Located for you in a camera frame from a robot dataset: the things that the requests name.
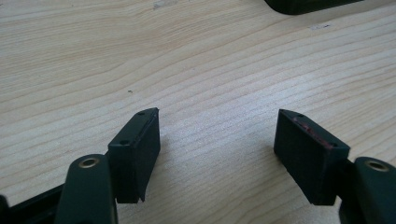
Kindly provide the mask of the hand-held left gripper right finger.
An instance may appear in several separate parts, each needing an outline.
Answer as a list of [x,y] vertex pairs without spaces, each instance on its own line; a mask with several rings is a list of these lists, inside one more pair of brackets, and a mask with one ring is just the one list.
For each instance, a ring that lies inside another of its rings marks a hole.
[[310,203],[334,205],[336,168],[349,150],[350,146],[309,117],[278,111],[274,152]]

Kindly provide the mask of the black rounded object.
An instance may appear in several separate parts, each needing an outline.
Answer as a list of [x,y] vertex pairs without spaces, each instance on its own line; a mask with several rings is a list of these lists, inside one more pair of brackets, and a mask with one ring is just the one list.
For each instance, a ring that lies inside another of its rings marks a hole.
[[286,15],[302,15],[309,12],[340,7],[362,0],[264,0],[274,11]]

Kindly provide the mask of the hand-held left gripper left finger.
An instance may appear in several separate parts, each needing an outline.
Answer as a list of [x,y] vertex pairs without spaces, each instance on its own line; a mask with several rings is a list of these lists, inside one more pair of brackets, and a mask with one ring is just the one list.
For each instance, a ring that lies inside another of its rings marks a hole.
[[118,203],[145,201],[161,141],[159,109],[137,112],[107,146],[114,195]]

